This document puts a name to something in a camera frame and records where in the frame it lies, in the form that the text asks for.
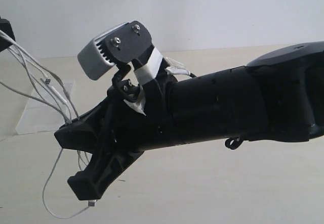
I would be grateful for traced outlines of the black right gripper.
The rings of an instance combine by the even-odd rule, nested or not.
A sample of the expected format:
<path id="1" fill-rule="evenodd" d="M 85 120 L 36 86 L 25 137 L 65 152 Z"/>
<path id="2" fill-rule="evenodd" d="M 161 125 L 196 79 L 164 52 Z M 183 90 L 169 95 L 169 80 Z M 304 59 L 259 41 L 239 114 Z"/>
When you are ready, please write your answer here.
<path id="1" fill-rule="evenodd" d="M 81 201 L 99 200 L 146 150 L 177 144 L 171 113 L 174 77 L 158 77 L 144 86 L 114 77 L 102 106 L 96 106 L 54 137 L 63 149 L 94 151 L 89 165 L 67 183 Z"/>

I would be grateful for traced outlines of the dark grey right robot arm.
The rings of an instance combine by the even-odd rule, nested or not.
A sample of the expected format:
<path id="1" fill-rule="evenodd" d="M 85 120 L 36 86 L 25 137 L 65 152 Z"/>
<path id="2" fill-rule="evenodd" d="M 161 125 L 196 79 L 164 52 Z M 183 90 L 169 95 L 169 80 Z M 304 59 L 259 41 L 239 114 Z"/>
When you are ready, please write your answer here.
<path id="1" fill-rule="evenodd" d="M 95 108 L 54 134 L 92 155 L 67 180 L 81 201 L 99 200 L 145 151 L 224 139 L 307 142 L 323 136 L 323 42 L 295 44 L 245 66 L 178 81 L 160 70 L 142 86 L 142 113 L 110 87 Z"/>

